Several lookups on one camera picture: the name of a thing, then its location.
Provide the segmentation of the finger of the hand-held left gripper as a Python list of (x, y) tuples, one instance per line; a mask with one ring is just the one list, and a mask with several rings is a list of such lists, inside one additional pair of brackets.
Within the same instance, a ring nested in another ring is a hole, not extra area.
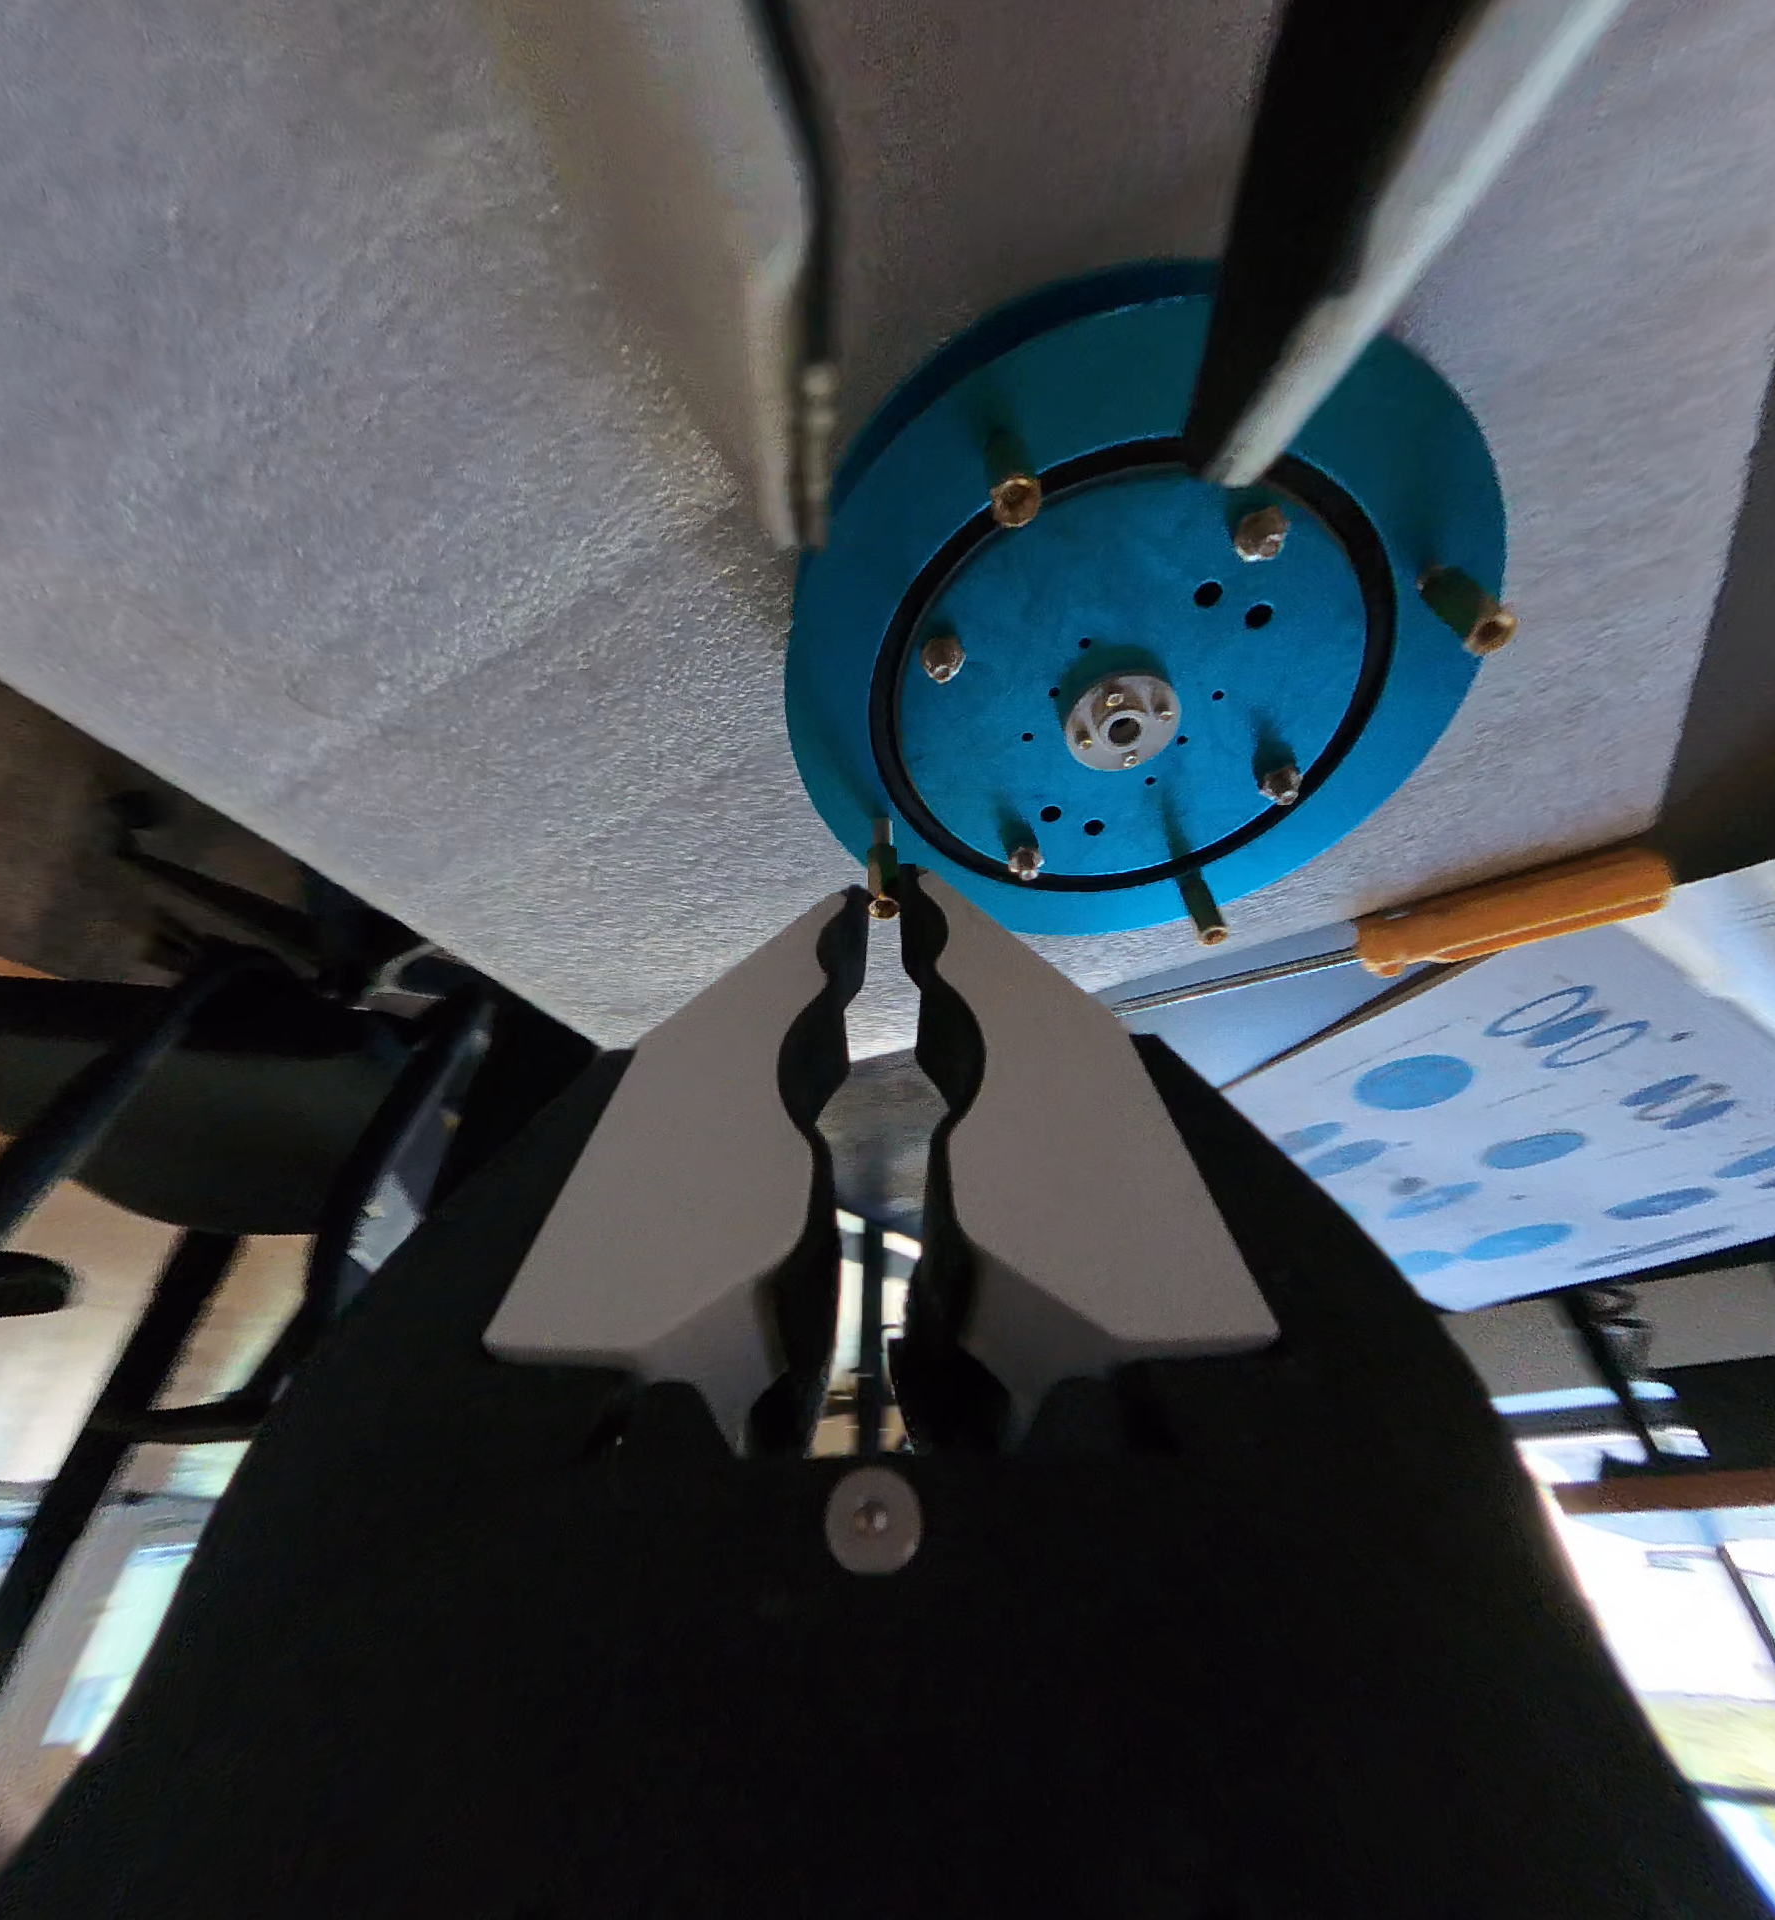
[(797, 4), (748, 4), (764, 106), (778, 126), (776, 234), (750, 296), (756, 474), (764, 523), (782, 549), (829, 531), (843, 374), (837, 350), (837, 166), (821, 73)]
[(1259, 88), (1187, 467), (1255, 481), (1403, 305), (1621, 1), (1289, 1)]

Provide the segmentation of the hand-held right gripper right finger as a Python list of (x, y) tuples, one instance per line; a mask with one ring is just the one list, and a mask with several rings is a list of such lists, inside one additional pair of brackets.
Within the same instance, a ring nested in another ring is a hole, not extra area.
[(1279, 1322), (1133, 1035), (925, 870), (899, 875), (943, 1116), (891, 1375), (915, 1452), (997, 1453), (1049, 1393), (1271, 1348)]

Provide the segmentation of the blue round turntable base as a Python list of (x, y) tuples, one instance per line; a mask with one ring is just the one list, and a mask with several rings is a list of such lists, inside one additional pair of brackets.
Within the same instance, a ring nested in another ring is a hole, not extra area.
[[(789, 742), (865, 856), (899, 854), (1029, 938), (1111, 938), (1269, 887), (1361, 827), (1465, 703), (1477, 661), (1431, 566), (1505, 578), (1473, 412), (1379, 337), (1255, 484), (1187, 470), (1217, 266), (1049, 284), (937, 350), (859, 432), (797, 573)], [(997, 529), (981, 446), (1043, 481)]]

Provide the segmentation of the black office chair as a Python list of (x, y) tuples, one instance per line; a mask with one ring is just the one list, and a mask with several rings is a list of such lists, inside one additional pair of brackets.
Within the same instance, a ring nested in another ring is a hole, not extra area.
[[(224, 934), (162, 915), (164, 986), (0, 974), (0, 1319), (76, 1278), (10, 1248), (62, 1183), (178, 1232), (0, 1583), (0, 1704), (130, 1455), (256, 1437), (324, 1332), (416, 1227), (596, 1060), (572, 1025), (306, 870), (286, 905), (154, 852), (166, 809), (106, 802), (110, 852)], [(298, 1305), (250, 1375), (168, 1404), (244, 1244), (304, 1235)]]

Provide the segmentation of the open instruction manual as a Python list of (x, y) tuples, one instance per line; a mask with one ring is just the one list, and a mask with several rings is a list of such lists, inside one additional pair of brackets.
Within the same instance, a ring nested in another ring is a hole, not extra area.
[(1439, 1308), (1775, 1240), (1775, 858), (1479, 961), (1313, 972), (1125, 1021)]

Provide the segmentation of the yellow-handled screwdriver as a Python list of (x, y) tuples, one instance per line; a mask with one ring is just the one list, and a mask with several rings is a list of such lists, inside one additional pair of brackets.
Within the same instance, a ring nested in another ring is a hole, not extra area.
[(1415, 967), (1451, 967), (1651, 915), (1675, 887), (1671, 863), (1643, 845), (1617, 845), (1499, 875), (1427, 899), (1381, 907), (1353, 922), (1347, 941), (1319, 954), (1121, 998), (1119, 1018), (1205, 995), (1359, 967), (1397, 980)]

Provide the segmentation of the white foam sheet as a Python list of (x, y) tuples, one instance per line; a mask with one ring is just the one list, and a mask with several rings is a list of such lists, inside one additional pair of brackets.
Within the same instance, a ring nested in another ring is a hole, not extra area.
[[(857, 868), (793, 568), (492, 4), (0, 4), (0, 678), (602, 1043)], [(1775, 4), (1629, 4), (1403, 310), (1523, 633), (1229, 911), (1659, 811), (1775, 358)]]

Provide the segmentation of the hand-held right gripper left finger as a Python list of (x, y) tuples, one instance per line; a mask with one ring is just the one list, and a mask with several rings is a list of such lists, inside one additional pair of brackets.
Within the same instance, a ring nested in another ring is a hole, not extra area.
[(869, 923), (829, 894), (634, 1045), (488, 1351), (686, 1384), (734, 1450), (809, 1447), (843, 1257), (819, 1118)]

